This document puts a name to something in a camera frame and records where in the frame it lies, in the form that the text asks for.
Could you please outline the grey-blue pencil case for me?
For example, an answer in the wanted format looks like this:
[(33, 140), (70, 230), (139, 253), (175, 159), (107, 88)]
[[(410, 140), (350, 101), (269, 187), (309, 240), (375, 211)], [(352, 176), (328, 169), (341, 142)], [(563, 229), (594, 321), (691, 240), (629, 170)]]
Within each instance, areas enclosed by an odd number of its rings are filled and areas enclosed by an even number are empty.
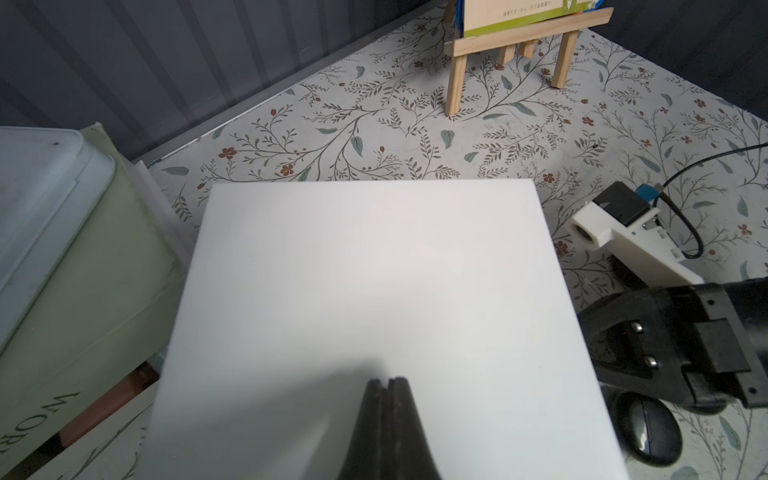
[(1, 128), (1, 345), (108, 189), (115, 160), (75, 130)]

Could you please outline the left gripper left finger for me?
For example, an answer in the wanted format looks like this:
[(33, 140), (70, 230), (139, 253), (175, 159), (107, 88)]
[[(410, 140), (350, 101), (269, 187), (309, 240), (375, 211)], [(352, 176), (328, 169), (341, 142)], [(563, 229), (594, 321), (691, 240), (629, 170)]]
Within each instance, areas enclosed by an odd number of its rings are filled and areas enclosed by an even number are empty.
[(365, 388), (349, 448), (338, 479), (386, 479), (390, 472), (390, 397), (380, 380)]

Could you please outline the green book box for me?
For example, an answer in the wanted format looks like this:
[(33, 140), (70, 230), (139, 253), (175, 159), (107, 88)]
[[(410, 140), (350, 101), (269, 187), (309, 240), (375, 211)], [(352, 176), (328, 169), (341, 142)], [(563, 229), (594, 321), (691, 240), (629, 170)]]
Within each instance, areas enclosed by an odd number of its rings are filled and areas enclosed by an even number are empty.
[(165, 347), (191, 258), (100, 124), (78, 130), (116, 162), (112, 182), (1, 345), (1, 469), (9, 472)]

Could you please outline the white drawer cabinet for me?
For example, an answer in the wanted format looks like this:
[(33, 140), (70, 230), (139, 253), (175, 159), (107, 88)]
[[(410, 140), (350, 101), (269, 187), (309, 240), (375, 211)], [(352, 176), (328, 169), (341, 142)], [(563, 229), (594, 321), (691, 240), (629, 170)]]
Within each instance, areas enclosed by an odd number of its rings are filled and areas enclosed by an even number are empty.
[(628, 475), (523, 179), (215, 185), (136, 475), (334, 479), (395, 377), (444, 479)]

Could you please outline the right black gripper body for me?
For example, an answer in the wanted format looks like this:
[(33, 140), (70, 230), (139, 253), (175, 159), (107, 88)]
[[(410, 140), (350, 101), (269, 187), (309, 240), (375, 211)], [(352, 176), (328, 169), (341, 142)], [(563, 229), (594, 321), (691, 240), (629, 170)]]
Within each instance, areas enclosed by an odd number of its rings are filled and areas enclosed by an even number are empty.
[(613, 294), (578, 321), (613, 355), (592, 360), (603, 383), (690, 410), (767, 405), (764, 278)]

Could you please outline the yellow booklet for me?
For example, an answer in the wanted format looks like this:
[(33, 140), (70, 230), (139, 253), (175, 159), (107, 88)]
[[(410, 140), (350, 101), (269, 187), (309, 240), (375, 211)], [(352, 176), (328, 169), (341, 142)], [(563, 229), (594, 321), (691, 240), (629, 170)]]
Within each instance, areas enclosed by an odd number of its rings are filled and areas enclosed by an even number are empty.
[(456, 2), (456, 26), (462, 37), (523, 27), (596, 9), (589, 0), (465, 0)]

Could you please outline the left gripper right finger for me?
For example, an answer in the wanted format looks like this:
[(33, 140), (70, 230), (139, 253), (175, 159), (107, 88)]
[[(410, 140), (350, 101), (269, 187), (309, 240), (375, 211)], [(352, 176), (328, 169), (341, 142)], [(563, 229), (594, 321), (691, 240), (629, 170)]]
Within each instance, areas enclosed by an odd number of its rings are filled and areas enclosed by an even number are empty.
[(388, 384), (388, 478), (440, 479), (408, 380)]

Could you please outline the black earphone case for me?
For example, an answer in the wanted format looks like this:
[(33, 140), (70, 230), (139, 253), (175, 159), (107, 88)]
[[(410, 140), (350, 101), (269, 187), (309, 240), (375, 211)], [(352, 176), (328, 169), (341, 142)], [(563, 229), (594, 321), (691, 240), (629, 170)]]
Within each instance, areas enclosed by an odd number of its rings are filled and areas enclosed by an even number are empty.
[(660, 400), (622, 392), (611, 404), (610, 414), (620, 444), (635, 460), (653, 467), (668, 467), (681, 457), (680, 427)]

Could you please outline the wooden easel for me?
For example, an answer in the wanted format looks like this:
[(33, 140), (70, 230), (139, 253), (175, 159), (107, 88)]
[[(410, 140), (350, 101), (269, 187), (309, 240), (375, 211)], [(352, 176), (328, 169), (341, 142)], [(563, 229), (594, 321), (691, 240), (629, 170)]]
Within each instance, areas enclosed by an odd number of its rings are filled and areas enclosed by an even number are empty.
[(587, 28), (607, 24), (613, 11), (613, 7), (598, 8), (585, 13), (573, 13), (543, 20), (527, 26), (461, 37), (446, 42), (443, 52), (451, 59), (451, 67), (444, 101), (445, 114), (448, 117), (453, 117), (460, 110), (466, 65), (470, 54), (498, 49), (500, 63), (505, 65), (515, 57), (517, 52), (525, 58), (531, 58), (537, 41), (544, 37), (561, 36), (551, 86), (556, 89), (564, 89), (579, 33)]

